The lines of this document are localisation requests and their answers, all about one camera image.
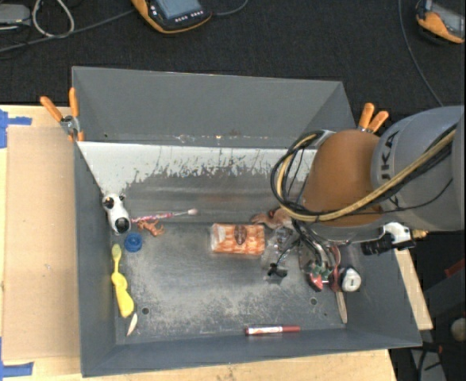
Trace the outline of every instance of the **black carpet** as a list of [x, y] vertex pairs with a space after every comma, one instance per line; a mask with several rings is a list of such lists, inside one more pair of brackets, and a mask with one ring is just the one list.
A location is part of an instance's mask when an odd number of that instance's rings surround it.
[[[5, 3], [31, 10], [35, 1]], [[148, 25], [130, 0], [63, 1], [77, 33], [45, 39], [33, 27], [0, 32], [0, 104], [38, 104], [47, 95], [67, 106], [76, 65], [342, 81], [355, 120], [373, 102], [390, 112], [384, 128], [423, 110], [464, 104], [465, 44], [422, 35], [418, 0], [248, 0], [236, 13], [170, 36]], [[200, 1], [224, 13], [245, 0]], [[465, 16], [465, 0], [434, 1]], [[37, 18], [46, 32], [68, 30], [55, 0], [45, 1]], [[463, 258], [464, 236], [431, 236], [411, 252], [425, 290]], [[395, 365], [399, 379], [414, 379], [414, 369], [402, 373], [402, 362]]]

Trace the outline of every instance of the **orange packet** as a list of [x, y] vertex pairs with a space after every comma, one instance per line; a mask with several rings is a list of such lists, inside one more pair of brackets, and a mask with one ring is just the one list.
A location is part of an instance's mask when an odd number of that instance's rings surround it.
[[260, 256], [264, 246], [263, 225], [215, 223], [211, 228], [211, 249], [214, 252]]

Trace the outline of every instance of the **device screen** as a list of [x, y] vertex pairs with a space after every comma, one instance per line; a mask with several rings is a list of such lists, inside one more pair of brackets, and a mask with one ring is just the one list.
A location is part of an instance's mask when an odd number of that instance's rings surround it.
[[465, 18], [460, 16], [458, 13], [454, 13], [451, 10], [446, 9], [445, 7], [437, 4], [436, 2], [432, 3], [432, 11], [439, 14], [442, 21], [451, 27], [454, 32], [460, 38], [465, 37]]
[[198, 0], [156, 0], [156, 2], [159, 10], [168, 20], [202, 9]]

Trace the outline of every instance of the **red marker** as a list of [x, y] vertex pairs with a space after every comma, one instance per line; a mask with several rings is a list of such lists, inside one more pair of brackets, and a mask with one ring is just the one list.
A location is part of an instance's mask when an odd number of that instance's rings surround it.
[[264, 334], [297, 333], [300, 330], [301, 328], [295, 325], [252, 325], [245, 328], [245, 335], [262, 336]]

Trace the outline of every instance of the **wooden table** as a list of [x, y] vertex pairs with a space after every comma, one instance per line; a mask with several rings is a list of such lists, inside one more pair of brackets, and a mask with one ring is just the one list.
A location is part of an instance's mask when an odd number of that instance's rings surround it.
[[[61, 130], [58, 123], [51, 118], [42, 106], [11, 106], [0, 105], [7, 111], [9, 117], [26, 116], [32, 118], [30, 126], [10, 126], [7, 129], [33, 129], [53, 127], [55, 131]], [[68, 108], [60, 108], [62, 114], [69, 114]], [[66, 140], [61, 133], [56, 134], [55, 140]], [[4, 280], [4, 260], [6, 243], [6, 184], [7, 184], [7, 154], [9, 147], [0, 149], [0, 336], [4, 328], [2, 316], [4, 310], [4, 297], [2, 292]], [[30, 173], [44, 173], [44, 165], [27, 165]], [[420, 288], [418, 277], [408, 251], [396, 252], [399, 261], [402, 279], [406, 284], [414, 316], [420, 330], [432, 329], [432, 321], [426, 307], [425, 299]], [[40, 326], [48, 325], [50, 317], [40, 322]], [[78, 356], [42, 356], [29, 357], [29, 360], [6, 360], [4, 364], [21, 364], [34, 361], [33, 374], [30, 377], [19, 377], [19, 380], [78, 380], [82, 379], [79, 370]], [[170, 371], [153, 371], [136, 375], [115, 375], [98, 377], [104, 380], [266, 380], [266, 379], [291, 379], [308, 380], [316, 379], [335, 381], [354, 379], [355, 381], [388, 381], [396, 380], [391, 360], [387, 350], [375, 350], [367, 352], [338, 353], [326, 356], [311, 356], [284, 360], [269, 360], [249, 364], [218, 365], [205, 368], [186, 368]]]

